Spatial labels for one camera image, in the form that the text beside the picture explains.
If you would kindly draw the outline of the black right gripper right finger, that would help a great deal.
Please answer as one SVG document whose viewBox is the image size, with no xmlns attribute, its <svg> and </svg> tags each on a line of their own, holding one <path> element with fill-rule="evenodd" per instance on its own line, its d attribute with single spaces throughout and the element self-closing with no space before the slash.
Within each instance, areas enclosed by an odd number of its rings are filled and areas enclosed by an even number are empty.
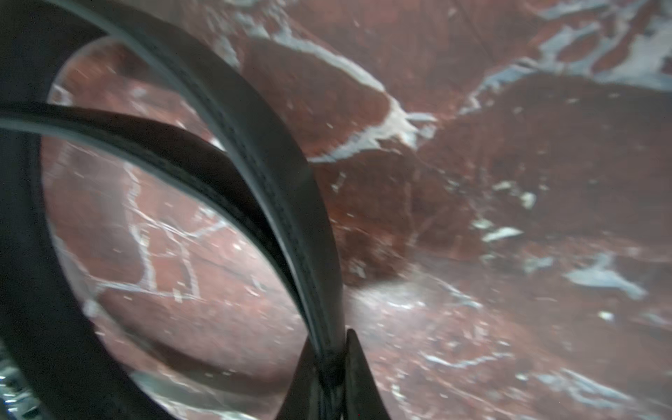
<svg viewBox="0 0 672 420">
<path fill-rule="evenodd" d="M 346 420 L 390 420 L 354 329 L 346 333 L 344 413 Z"/>
</svg>

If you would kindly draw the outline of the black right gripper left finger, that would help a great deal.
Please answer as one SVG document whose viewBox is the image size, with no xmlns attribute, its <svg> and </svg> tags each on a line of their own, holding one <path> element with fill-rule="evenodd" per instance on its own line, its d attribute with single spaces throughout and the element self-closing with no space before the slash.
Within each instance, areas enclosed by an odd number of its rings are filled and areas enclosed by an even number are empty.
<svg viewBox="0 0 672 420">
<path fill-rule="evenodd" d="M 297 370 L 288 388 L 276 420 L 324 419 L 325 392 L 320 382 L 318 359 L 309 339 L 302 348 Z"/>
</svg>

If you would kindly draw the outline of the long black leather belt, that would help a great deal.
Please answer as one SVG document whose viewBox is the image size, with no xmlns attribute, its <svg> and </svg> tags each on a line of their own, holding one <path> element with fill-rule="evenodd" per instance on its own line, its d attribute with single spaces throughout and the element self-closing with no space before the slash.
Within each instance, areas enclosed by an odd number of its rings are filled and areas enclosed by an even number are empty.
<svg viewBox="0 0 672 420">
<path fill-rule="evenodd" d="M 81 47 L 117 36 L 184 95 L 224 152 L 183 129 L 47 103 Z M 1 4 L 1 336 L 54 419 L 165 419 L 114 362 L 68 289 L 47 225 L 43 135 L 101 146 L 222 211 L 271 259 L 306 322 L 324 419 L 344 413 L 339 258 L 309 164 L 255 89 L 180 29 L 114 1 Z"/>
</svg>

